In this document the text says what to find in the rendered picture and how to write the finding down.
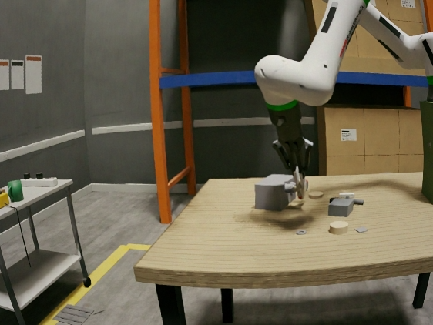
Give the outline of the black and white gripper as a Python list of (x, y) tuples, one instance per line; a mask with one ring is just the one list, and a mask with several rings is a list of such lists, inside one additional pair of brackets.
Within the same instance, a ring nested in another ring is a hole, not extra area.
[[(306, 140), (300, 121), (293, 126), (276, 126), (276, 130), (278, 140), (274, 140), (272, 147), (277, 151), (282, 163), (284, 164), (285, 169), (290, 169), (292, 171), (296, 188), (298, 187), (298, 183), (300, 180), (302, 189), (304, 189), (306, 185), (305, 170), (307, 171), (308, 166), (310, 165), (310, 151), (314, 142), (309, 142)], [(303, 144), (305, 144), (305, 149), (307, 149), (305, 154), (305, 162), (301, 151), (301, 147), (303, 146)], [(287, 153), (285, 152), (284, 148), (286, 149)], [(297, 157), (297, 163), (294, 153)]]

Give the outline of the beige short cylinder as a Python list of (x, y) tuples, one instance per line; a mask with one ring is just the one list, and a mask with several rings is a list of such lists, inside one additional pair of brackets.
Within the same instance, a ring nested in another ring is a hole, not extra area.
[(330, 224), (330, 233), (335, 235), (345, 234), (348, 231), (348, 223), (345, 221), (336, 221)]

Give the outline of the grey bolt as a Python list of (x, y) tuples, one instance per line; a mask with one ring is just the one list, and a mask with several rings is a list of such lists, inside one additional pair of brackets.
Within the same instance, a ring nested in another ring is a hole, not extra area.
[[(352, 199), (352, 198), (349, 198), (349, 196), (346, 196), (345, 199)], [(356, 204), (364, 205), (364, 200), (362, 200), (362, 199), (353, 199), (353, 200), (354, 200), (354, 203), (356, 203)]]

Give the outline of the tan round wooden disc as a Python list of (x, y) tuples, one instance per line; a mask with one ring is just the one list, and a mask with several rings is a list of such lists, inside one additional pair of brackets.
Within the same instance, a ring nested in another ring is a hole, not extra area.
[(323, 193), (322, 192), (310, 192), (310, 193), (308, 193), (308, 197), (311, 199), (320, 199), (323, 197)]

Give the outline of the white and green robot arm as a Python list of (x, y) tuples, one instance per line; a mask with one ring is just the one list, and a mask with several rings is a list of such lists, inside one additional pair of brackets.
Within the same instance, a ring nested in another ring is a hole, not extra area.
[(328, 3), (327, 8), (302, 62), (269, 55), (256, 65), (254, 77), (275, 126), (293, 126), (301, 120), (299, 101), (321, 106), (331, 98), (357, 24), (374, 36), (402, 68), (425, 69), (427, 102), (433, 102), (433, 32), (408, 36), (370, 0), (322, 1)]

